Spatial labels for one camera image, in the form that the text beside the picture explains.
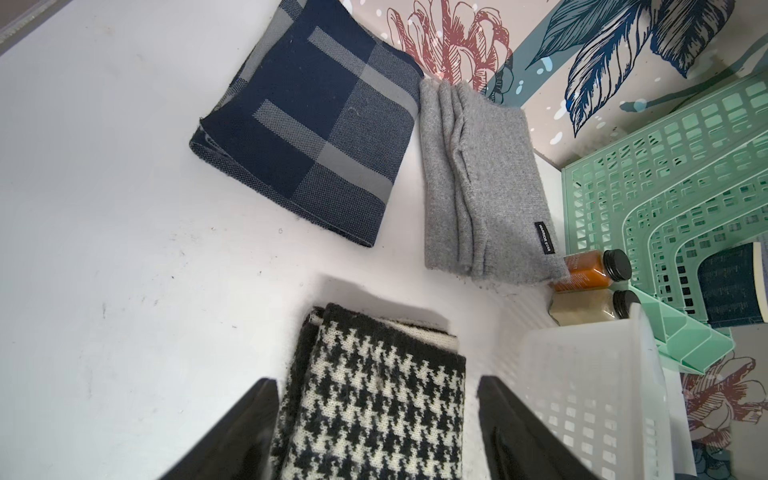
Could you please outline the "black white houndstooth scarf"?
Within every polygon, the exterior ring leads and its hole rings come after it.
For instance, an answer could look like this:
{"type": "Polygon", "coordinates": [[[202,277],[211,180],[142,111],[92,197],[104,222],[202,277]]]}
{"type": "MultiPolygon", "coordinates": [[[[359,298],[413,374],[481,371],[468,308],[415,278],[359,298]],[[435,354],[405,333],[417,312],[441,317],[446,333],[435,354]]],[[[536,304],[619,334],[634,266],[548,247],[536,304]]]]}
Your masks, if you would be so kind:
{"type": "Polygon", "coordinates": [[[461,478],[458,349],[455,336],[429,324],[313,308],[280,401],[270,478],[461,478]]]}

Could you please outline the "navy plaid scarf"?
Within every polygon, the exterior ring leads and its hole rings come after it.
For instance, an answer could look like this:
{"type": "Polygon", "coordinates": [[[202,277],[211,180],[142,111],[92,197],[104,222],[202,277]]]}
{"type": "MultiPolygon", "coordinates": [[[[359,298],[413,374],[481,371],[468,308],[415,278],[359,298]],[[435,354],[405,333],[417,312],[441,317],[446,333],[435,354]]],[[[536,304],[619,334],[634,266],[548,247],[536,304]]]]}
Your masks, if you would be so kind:
{"type": "Polygon", "coordinates": [[[337,1],[283,1],[190,139],[203,161],[358,245],[378,237],[423,72],[337,1]]]}

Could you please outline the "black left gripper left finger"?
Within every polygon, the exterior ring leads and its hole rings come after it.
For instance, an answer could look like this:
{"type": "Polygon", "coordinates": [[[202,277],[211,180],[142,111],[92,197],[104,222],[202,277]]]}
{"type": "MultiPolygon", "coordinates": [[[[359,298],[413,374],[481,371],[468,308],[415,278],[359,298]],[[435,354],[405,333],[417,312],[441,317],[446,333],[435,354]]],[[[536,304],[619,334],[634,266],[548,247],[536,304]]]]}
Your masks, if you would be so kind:
{"type": "Polygon", "coordinates": [[[258,380],[163,477],[266,478],[278,409],[277,381],[258,380]]]}

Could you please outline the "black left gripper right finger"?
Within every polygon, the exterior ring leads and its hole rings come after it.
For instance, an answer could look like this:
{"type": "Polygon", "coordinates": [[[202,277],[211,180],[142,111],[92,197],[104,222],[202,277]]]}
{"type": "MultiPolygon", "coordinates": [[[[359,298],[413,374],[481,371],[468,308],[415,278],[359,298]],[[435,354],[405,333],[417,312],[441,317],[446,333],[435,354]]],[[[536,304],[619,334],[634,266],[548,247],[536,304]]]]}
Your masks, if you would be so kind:
{"type": "Polygon", "coordinates": [[[596,477],[498,377],[481,377],[477,398],[485,456],[493,479],[596,477]]]}

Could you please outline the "grey scarf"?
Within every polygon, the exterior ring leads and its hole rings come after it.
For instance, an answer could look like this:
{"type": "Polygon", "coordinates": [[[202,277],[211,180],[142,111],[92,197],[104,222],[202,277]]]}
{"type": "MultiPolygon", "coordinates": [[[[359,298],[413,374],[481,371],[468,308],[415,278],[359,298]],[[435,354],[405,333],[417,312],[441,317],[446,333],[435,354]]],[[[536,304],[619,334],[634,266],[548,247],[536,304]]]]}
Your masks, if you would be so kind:
{"type": "Polygon", "coordinates": [[[523,110],[427,79],[419,131],[428,269],[515,286],[567,277],[523,110]]]}

